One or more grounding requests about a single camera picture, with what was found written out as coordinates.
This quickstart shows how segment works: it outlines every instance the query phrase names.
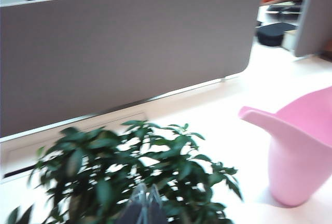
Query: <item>black object on desk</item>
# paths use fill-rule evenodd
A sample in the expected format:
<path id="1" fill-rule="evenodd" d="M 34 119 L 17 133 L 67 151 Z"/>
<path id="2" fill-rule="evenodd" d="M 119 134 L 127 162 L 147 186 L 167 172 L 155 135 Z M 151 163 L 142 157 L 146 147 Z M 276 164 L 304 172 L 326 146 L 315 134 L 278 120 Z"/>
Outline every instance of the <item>black object on desk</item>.
<path id="1" fill-rule="evenodd" d="M 284 39 L 284 32 L 295 30 L 296 26 L 289 23 L 274 23 L 259 27 L 257 29 L 257 38 L 259 43 L 275 47 L 280 46 Z"/>
<path id="2" fill-rule="evenodd" d="M 300 13 L 302 9 L 302 0 L 270 5 L 267 11 L 293 12 Z"/>

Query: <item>gray partition panel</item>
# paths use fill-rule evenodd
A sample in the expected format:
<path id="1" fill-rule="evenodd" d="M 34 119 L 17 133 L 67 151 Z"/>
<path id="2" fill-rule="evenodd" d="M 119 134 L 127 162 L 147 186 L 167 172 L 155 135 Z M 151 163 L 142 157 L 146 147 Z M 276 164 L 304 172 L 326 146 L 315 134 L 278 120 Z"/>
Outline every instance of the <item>gray partition panel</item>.
<path id="1" fill-rule="evenodd" d="M 243 71 L 260 0 L 1 8 L 2 136 Z"/>
<path id="2" fill-rule="evenodd" d="M 294 55 L 302 57 L 320 52 L 331 39 L 332 0 L 305 0 Z"/>

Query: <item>office desk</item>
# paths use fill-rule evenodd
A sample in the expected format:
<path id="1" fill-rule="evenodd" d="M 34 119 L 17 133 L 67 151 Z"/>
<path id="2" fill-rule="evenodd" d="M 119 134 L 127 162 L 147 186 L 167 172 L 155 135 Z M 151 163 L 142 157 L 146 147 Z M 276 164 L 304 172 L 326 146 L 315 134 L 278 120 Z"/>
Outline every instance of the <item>office desk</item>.
<path id="1" fill-rule="evenodd" d="M 258 11 L 258 16 L 257 20 L 262 22 L 262 25 L 268 25 L 268 24 L 273 24 L 273 23 L 290 23 L 293 25 L 298 24 L 298 19 L 300 15 L 297 17 L 296 15 L 291 15 L 291 14 L 284 14 L 284 19 L 279 19 L 277 18 L 277 12 L 275 13 L 267 13 L 267 9 L 269 8 L 268 5 L 266 6 L 261 6 Z"/>
<path id="2" fill-rule="evenodd" d="M 236 177 L 240 182 L 244 202 L 222 183 L 214 187 L 213 196 L 213 201 L 227 205 L 227 216 L 235 224 L 331 224 L 332 177 L 303 205 L 287 208 L 279 204 L 268 190 L 267 155 L 270 136 L 263 129 L 237 116 L 244 105 L 273 113 L 306 93 L 331 86 L 331 79 L 330 62 L 315 56 L 298 59 L 283 48 L 267 47 L 253 41 L 248 68 L 238 76 L 226 78 L 222 83 L 63 125 L 17 141 L 24 141 L 26 145 L 40 141 L 32 147 L 35 151 L 44 145 L 42 141 L 55 141 L 60 137 L 60 130 L 73 125 L 81 130 L 106 125 L 108 129 L 121 132 L 123 128 L 118 124 L 127 118 L 149 119 L 159 125 L 189 123 L 190 131 L 201 133 L 206 139 L 198 141 L 202 154 L 208 155 L 213 161 L 223 162 L 225 166 L 239 169 Z M 22 147 L 22 154 L 27 149 Z M 35 161 L 34 156 L 24 159 Z M 0 214 L 0 223 L 4 223 L 8 213 L 18 205 L 22 204 L 23 209 L 26 209 L 34 202 L 37 202 L 35 223 L 43 221 L 47 214 L 44 207 L 47 197 L 42 188 L 25 187 L 28 174 L 0 185 L 3 213 Z M 34 177 L 32 185 L 38 183 L 37 177 Z"/>

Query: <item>potted plant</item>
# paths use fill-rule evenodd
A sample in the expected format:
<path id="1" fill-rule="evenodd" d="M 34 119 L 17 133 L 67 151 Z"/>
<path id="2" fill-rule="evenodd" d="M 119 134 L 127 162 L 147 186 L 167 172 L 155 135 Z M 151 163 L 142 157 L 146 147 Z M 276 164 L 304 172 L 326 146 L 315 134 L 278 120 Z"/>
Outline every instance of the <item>potted plant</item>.
<path id="1" fill-rule="evenodd" d="M 224 181 L 241 198 L 237 170 L 199 154 L 195 139 L 204 139 L 200 134 L 188 132 L 188 124 L 162 128 L 132 120 L 123 125 L 128 126 L 123 135 L 67 128 L 51 148 L 38 150 L 34 171 L 53 201 L 43 223 L 114 223 L 140 183 L 157 186 L 169 223 L 232 223 L 225 206 L 211 201 L 212 186 Z M 30 211 L 20 224 L 28 223 Z M 9 219 L 8 224 L 16 223 L 17 209 Z"/>

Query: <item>pink watering can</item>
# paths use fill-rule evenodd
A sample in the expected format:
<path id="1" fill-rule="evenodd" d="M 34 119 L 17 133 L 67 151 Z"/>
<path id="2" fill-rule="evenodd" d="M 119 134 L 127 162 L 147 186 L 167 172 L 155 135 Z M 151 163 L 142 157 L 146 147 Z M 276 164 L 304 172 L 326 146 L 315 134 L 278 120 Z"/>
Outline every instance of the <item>pink watering can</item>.
<path id="1" fill-rule="evenodd" d="M 304 95 L 275 114 L 245 106 L 239 116 L 272 136 L 269 180 L 277 201 L 300 205 L 332 174 L 332 87 Z"/>

